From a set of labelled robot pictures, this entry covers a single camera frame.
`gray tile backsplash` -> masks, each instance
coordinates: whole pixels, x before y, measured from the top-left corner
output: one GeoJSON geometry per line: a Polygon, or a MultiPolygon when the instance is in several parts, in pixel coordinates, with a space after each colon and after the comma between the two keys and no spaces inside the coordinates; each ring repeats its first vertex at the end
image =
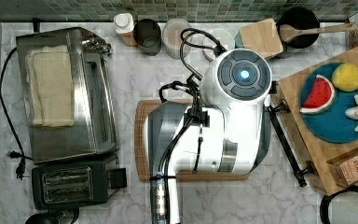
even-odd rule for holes
{"type": "Polygon", "coordinates": [[[111,21],[130,12],[134,19],[167,21],[259,21],[278,19],[290,7],[313,10],[320,21],[344,21],[358,0],[43,0],[68,21],[111,21]]]}

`black mug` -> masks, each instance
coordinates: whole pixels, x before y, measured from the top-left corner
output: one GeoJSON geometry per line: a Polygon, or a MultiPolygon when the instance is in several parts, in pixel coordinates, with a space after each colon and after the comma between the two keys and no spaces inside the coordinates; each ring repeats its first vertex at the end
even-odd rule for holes
{"type": "Polygon", "coordinates": [[[154,56],[161,50],[161,29],[156,21],[138,21],[133,28],[133,38],[139,48],[149,56],[154,56]]]}

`watermelon slice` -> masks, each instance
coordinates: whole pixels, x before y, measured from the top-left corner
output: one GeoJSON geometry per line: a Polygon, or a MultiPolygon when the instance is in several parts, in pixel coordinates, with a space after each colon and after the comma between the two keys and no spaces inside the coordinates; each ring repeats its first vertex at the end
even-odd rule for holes
{"type": "Polygon", "coordinates": [[[307,100],[300,109],[303,114],[319,114],[333,103],[336,91],[333,84],[324,76],[317,75],[307,100]]]}

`blue light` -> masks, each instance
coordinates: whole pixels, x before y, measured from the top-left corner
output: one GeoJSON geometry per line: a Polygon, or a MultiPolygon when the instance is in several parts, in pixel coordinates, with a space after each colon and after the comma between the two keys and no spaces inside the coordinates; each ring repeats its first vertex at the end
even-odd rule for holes
{"type": "Polygon", "coordinates": [[[249,77],[249,72],[246,71],[246,70],[241,71],[241,77],[242,78],[248,78],[249,77]]]}

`toaster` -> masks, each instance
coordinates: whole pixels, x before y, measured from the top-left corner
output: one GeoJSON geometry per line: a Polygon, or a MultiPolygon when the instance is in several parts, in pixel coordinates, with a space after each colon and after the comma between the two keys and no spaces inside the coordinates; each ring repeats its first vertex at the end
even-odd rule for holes
{"type": "Polygon", "coordinates": [[[21,84],[35,164],[65,161],[118,149],[107,55],[110,44],[80,27],[16,37],[21,84]],[[74,125],[43,129],[31,125],[31,90],[25,57],[30,50],[65,45],[73,80],[74,125]]]}
{"type": "Polygon", "coordinates": [[[61,163],[43,164],[32,171],[37,210],[74,209],[107,203],[127,187],[125,168],[116,153],[61,163]]]}

